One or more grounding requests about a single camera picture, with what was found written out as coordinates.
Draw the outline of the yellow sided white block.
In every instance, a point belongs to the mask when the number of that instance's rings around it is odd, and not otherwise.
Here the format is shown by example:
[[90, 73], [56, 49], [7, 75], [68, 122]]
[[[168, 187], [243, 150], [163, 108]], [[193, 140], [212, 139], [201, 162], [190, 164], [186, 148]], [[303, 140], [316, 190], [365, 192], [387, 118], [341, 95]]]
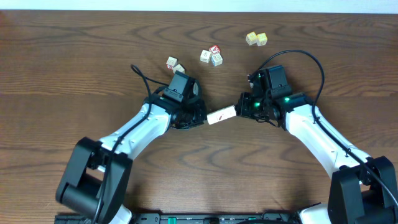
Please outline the yellow sided white block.
[[223, 108], [222, 110], [220, 110], [218, 112], [218, 115], [216, 116], [217, 121], [222, 121], [224, 119], [225, 116], [229, 115], [228, 109], [227, 108]]

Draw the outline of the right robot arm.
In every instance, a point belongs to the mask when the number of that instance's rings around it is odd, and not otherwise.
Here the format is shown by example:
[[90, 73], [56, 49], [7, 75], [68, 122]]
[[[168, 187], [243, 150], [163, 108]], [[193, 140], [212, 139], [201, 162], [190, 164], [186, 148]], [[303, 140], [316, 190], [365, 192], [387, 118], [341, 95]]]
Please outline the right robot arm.
[[299, 211], [301, 223], [397, 223], [393, 163], [371, 157], [343, 137], [304, 93], [293, 93], [283, 66], [248, 75], [238, 116], [280, 127], [299, 139], [331, 179], [328, 203]]

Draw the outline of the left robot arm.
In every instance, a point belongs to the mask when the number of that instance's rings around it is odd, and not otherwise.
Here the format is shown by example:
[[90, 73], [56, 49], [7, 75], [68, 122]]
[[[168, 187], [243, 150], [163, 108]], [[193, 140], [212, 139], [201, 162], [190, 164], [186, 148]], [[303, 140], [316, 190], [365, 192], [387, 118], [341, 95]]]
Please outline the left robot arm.
[[123, 202], [133, 161], [170, 128], [188, 130], [205, 120], [199, 81], [175, 72], [170, 84], [150, 91], [139, 112], [117, 131], [97, 141], [84, 137], [77, 142], [56, 201], [90, 223], [129, 223], [132, 212]]

